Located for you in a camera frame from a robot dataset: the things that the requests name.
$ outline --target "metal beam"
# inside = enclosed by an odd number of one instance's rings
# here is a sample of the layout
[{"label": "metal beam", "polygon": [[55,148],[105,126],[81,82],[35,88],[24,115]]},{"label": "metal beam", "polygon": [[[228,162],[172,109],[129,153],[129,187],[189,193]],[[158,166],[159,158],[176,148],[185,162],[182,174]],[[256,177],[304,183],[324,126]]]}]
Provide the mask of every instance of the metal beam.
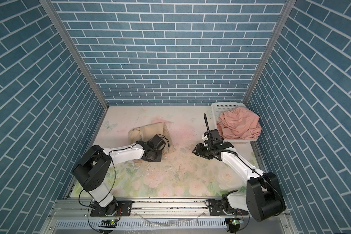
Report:
[{"label": "metal beam", "polygon": [[264,70],[265,65],[267,64],[267,61],[269,59],[270,54],[272,53],[272,50],[274,46],[276,45],[276,42],[281,34],[281,31],[283,29],[283,26],[286,23],[287,18],[290,15],[291,10],[294,7],[296,0],[287,0],[285,5],[282,8],[280,17],[278,18],[278,21],[276,23],[276,26],[274,27],[274,30],[272,32],[271,38],[269,39],[269,42],[267,46],[265,47],[264,53],[261,57],[261,60],[259,64],[257,65],[256,71],[253,74],[252,80],[250,84],[248,85],[247,91],[244,94],[243,101],[245,105],[248,104],[248,101],[253,93],[253,90],[255,89],[255,86],[257,82],[259,81],[259,78]]},{"label": "metal beam", "polygon": [[60,16],[57,14],[55,7],[51,3],[51,0],[39,0],[40,4],[44,8],[45,12],[47,13],[48,17],[52,21],[53,25],[55,26],[57,32],[61,36],[62,40],[64,41],[66,47],[68,48],[70,54],[73,56],[75,62],[77,63],[78,67],[81,69],[84,77],[90,84],[92,90],[94,91],[95,95],[99,99],[101,105],[104,107],[105,110],[108,110],[108,104],[105,101],[103,95],[101,94],[98,86],[96,85],[94,78],[92,77],[90,71],[88,70],[86,64],[84,63],[81,55],[78,52],[77,47],[75,46],[73,40],[71,40],[68,31],[65,28],[65,25],[62,23]]}]

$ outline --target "blue brick wall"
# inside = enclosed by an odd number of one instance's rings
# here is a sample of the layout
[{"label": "blue brick wall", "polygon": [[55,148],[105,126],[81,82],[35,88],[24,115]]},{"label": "blue brick wall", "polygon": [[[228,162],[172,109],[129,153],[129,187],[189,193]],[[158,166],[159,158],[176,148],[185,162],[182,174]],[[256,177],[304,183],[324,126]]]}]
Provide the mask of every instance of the blue brick wall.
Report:
[{"label": "blue brick wall", "polygon": [[0,1],[0,234],[40,231],[102,113],[39,2]]},{"label": "blue brick wall", "polygon": [[351,1],[297,0],[249,107],[300,233],[351,233]]},{"label": "blue brick wall", "polygon": [[285,0],[52,1],[109,105],[241,101]]}]

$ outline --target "pink cloth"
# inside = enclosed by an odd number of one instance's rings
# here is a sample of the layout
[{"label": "pink cloth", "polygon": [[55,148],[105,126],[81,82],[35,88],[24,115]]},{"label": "pink cloth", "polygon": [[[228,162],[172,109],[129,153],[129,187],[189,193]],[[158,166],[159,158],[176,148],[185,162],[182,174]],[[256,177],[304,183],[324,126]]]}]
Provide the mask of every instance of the pink cloth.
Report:
[{"label": "pink cloth", "polygon": [[240,106],[221,113],[217,129],[225,139],[254,140],[260,136],[259,116]]}]

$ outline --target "table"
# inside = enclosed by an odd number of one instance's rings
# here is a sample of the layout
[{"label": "table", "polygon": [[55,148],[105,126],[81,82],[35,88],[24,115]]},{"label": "table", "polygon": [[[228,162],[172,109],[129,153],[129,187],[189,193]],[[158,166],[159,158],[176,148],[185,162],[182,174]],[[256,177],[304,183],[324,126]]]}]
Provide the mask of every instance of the table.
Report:
[{"label": "table", "polygon": [[[220,197],[232,190],[245,194],[246,181],[242,181],[228,165],[192,153],[207,130],[204,113],[210,129],[214,129],[210,106],[110,107],[94,144],[103,148],[125,146],[129,144],[129,130],[165,122],[176,149],[163,155],[161,162],[132,160],[115,165],[117,176],[112,194],[118,198]],[[250,143],[233,145],[244,158],[257,166]],[[112,167],[104,181],[109,188],[112,186]],[[71,197],[78,197],[81,190],[81,185],[76,182]],[[89,197],[89,194],[83,191],[81,197]]]}]

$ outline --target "folded beige fabric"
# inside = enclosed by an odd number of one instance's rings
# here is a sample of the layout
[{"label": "folded beige fabric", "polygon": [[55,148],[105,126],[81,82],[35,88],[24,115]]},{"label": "folded beige fabric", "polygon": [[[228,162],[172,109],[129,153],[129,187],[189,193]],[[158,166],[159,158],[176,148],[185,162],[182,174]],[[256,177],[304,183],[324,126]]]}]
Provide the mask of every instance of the folded beige fabric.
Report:
[{"label": "folded beige fabric", "polygon": [[144,142],[150,140],[153,138],[154,135],[156,134],[162,134],[165,137],[168,138],[170,147],[168,147],[168,143],[166,139],[163,139],[165,142],[165,147],[164,150],[162,151],[162,154],[168,154],[174,152],[176,149],[173,146],[172,139],[169,136],[168,128],[166,127],[164,122],[160,122],[157,124],[150,124],[146,125],[143,127],[131,129],[129,131],[129,143],[132,144],[136,142],[137,140],[142,140]]}]

